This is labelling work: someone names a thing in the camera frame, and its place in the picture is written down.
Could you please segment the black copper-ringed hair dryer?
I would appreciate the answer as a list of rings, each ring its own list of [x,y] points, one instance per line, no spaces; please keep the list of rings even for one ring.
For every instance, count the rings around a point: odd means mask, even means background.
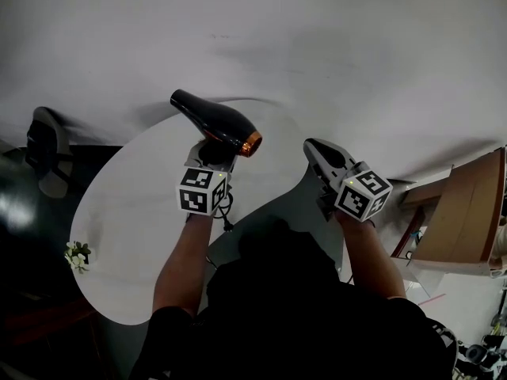
[[[237,156],[249,158],[261,145],[261,133],[234,108],[182,89],[171,95],[170,103],[203,135],[204,141],[196,156],[203,166],[222,165]]]

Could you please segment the white flower bunch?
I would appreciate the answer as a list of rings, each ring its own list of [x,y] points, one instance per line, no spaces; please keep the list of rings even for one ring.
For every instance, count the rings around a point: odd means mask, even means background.
[[[69,241],[64,252],[64,258],[71,269],[83,274],[89,271],[92,263],[93,251],[87,243],[80,241]]]

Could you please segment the person's left forearm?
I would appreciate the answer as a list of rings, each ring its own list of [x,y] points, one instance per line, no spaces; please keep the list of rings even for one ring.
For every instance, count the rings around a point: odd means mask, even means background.
[[[204,285],[213,217],[190,215],[154,287],[152,310],[178,307],[197,314]]]

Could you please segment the brown cardboard box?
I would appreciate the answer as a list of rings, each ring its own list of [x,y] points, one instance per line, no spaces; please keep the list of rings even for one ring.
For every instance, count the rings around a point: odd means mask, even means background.
[[[408,252],[412,234],[426,228],[410,259],[489,264],[505,193],[506,148],[451,170],[448,177],[406,191],[400,207],[414,209],[393,257]]]

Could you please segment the person's right forearm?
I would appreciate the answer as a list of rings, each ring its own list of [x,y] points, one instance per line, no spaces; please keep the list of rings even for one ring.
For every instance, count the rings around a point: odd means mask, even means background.
[[[387,299],[405,298],[401,273],[372,223],[359,222],[342,211],[334,216],[342,228],[355,286]]]

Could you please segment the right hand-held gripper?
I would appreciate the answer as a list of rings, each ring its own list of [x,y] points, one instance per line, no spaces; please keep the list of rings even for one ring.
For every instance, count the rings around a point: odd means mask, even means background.
[[[306,139],[303,152],[323,182],[317,204],[326,220],[342,211],[364,222],[383,209],[393,186],[366,162],[356,163],[345,148],[324,139]]]

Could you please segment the dark red wooden cabinet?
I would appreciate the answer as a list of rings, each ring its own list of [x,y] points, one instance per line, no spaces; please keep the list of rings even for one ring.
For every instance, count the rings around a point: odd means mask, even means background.
[[[0,318],[0,380],[114,380],[83,298]]]

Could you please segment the dark chair cushion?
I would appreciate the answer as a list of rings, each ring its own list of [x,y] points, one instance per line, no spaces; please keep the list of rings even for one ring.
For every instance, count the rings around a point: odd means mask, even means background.
[[[43,179],[59,163],[56,132],[39,120],[34,120],[27,132],[25,161],[38,179]]]

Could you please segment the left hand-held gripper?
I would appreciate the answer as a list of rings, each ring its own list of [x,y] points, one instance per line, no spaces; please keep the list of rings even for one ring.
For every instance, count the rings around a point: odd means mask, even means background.
[[[176,185],[176,201],[180,211],[195,215],[214,215],[220,208],[227,214],[233,203],[231,174],[238,156],[231,156],[220,165],[204,165],[200,158],[200,140],[189,151],[181,179]]]

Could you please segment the grey chair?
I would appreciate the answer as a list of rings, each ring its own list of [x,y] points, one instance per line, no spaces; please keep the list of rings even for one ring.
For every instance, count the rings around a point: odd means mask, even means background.
[[[43,179],[37,178],[39,189],[50,198],[62,199],[72,185],[71,173],[74,165],[74,155],[71,152],[67,133],[49,108],[36,108],[32,114],[32,121],[34,120],[39,120],[55,130],[59,155],[58,165]]]

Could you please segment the white curved table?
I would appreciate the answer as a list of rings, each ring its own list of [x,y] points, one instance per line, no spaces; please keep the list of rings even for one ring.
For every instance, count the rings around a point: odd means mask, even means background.
[[[232,173],[234,198],[228,218],[239,222],[292,190],[307,169],[305,135],[282,108],[260,101],[234,101],[262,135],[251,158]],[[76,282],[92,307],[122,325],[151,316],[155,281],[177,243],[186,215],[177,208],[176,186],[197,128],[171,116],[138,135],[100,170],[82,197],[70,238],[93,252]]]

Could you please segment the person's black shirt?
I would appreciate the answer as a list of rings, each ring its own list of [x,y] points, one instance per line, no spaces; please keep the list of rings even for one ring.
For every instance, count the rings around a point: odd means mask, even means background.
[[[245,243],[207,296],[196,316],[152,315],[129,380],[452,380],[424,312],[340,281],[308,233]]]

